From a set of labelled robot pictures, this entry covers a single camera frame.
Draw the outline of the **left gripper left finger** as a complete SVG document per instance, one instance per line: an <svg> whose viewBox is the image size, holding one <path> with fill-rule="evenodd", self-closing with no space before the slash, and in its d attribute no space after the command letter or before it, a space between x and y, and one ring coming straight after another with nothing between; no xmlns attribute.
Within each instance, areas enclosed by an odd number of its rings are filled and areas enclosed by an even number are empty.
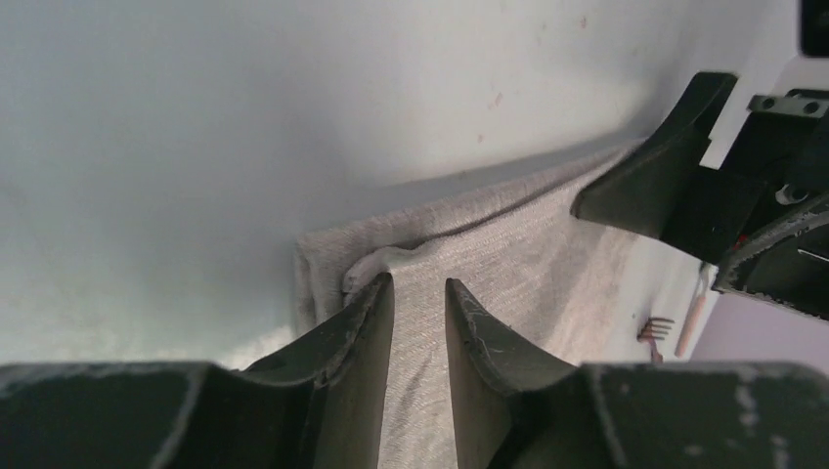
<svg viewBox="0 0 829 469"><path fill-rule="evenodd" d="M5 468L373 468L394 325L381 274L243 370L211 362L1 369Z"/></svg>

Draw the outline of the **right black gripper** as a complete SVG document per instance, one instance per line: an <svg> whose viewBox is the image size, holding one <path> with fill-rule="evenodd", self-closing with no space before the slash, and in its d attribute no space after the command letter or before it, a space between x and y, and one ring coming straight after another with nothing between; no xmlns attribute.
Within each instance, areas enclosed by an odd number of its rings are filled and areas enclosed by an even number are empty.
<svg viewBox="0 0 829 469"><path fill-rule="evenodd" d="M717 291L827 320L828 163L817 158L828 154L828 94L754 96L721 166L699 167L736 83L732 73L696 73L571 214L655 239L665 230L665 243L718 268Z"/></svg>

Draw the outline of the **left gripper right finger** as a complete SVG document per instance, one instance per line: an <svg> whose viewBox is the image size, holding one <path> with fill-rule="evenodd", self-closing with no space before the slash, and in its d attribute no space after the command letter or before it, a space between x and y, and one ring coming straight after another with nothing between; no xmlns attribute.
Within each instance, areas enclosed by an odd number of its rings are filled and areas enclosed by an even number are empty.
<svg viewBox="0 0 829 469"><path fill-rule="evenodd" d="M585 363L445 284L461 468L824 468L828 379L792 362Z"/></svg>

